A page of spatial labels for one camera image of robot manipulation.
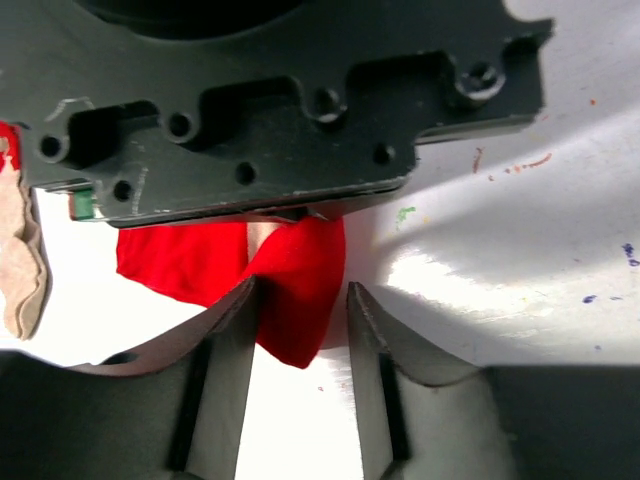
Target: white surface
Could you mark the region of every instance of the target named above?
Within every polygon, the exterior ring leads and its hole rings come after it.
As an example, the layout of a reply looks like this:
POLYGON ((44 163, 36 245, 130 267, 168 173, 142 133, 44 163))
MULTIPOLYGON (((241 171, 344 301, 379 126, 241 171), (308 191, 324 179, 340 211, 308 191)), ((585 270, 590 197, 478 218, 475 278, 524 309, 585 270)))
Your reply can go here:
MULTIPOLYGON (((556 18, 542 55, 548 108, 518 135, 421 148, 401 198, 347 218, 347 279, 477 364, 638 363, 640 267, 622 245, 640 248, 640 4, 508 4, 556 18), (415 212, 398 221, 403 208, 415 212)), ((39 197, 55 276, 29 351, 98 362, 200 310, 118 277, 116 232, 72 224, 66 199, 39 197)), ((353 415, 344 349, 305 372, 258 349, 238 478, 360 478, 353 415)))

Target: blue paint mark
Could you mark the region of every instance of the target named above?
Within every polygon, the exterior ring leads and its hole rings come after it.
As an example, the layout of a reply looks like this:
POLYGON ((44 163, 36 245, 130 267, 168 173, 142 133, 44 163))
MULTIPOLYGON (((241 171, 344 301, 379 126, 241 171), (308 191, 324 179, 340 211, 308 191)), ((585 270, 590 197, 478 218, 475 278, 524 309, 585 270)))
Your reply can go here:
POLYGON ((633 245, 631 245, 630 243, 625 243, 622 246, 622 249, 624 250, 624 254, 627 256, 630 267, 640 266, 640 261, 636 260, 635 258, 635 248, 633 248, 633 245))

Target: orange paint mark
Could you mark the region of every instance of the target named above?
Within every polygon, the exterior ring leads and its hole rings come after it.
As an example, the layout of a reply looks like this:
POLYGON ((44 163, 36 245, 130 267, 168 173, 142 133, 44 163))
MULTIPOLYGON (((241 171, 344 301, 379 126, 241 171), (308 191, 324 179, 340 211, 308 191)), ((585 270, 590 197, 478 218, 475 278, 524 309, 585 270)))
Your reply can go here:
POLYGON ((480 160, 482 159, 484 148, 476 147, 476 152, 476 156, 473 158, 473 173, 478 173, 478 168, 480 168, 480 160))
POLYGON ((529 166, 531 168, 535 168, 535 167, 539 167, 540 165, 544 165, 549 160, 551 160, 551 155, 552 155, 551 153, 547 153, 542 160, 538 160, 537 162, 530 163, 529 166))

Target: green paint mark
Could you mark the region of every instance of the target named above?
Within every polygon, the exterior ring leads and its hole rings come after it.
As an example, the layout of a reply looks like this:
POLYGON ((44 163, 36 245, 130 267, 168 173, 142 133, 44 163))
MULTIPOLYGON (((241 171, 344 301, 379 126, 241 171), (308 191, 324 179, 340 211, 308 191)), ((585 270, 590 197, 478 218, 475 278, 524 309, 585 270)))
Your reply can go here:
POLYGON ((402 223, 407 219, 407 215, 414 213, 415 211, 416 207, 407 207, 398 210, 398 215, 396 215, 396 230, 398 230, 400 225, 402 225, 402 223))

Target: screw hole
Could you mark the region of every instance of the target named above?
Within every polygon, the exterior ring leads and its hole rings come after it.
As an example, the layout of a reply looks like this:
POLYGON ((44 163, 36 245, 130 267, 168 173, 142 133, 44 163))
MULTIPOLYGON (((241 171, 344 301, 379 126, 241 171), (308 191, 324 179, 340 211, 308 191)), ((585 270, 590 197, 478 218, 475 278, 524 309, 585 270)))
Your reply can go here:
POLYGON ((182 113, 174 113, 169 118, 169 131, 176 137, 184 137, 191 130, 191 121, 182 113))
POLYGON ((53 158, 58 156, 62 150, 62 144, 56 137, 47 135, 40 141, 40 151, 45 157, 53 158))
POLYGON ((236 167, 236 182, 249 185, 256 179, 256 170, 248 163, 241 163, 236 167))
POLYGON ((340 96, 335 90, 320 88, 316 91, 315 107, 318 115, 335 115, 339 108, 340 96))
POLYGON ((116 197, 116 200, 119 202, 126 202, 131 198, 132 191, 133 188, 129 182, 120 180, 116 183, 115 187, 113 187, 113 196, 116 197))
POLYGON ((102 362, 102 365, 123 365, 125 363, 131 363, 135 361, 137 358, 138 358, 137 353, 120 352, 107 358, 104 362, 102 362))
POLYGON ((396 151, 393 147, 379 143, 373 152, 373 161, 378 165, 387 165, 396 156, 396 151))
POLYGON ((473 92, 488 90, 498 83, 498 72, 486 62, 476 63, 465 77, 469 89, 473 92))

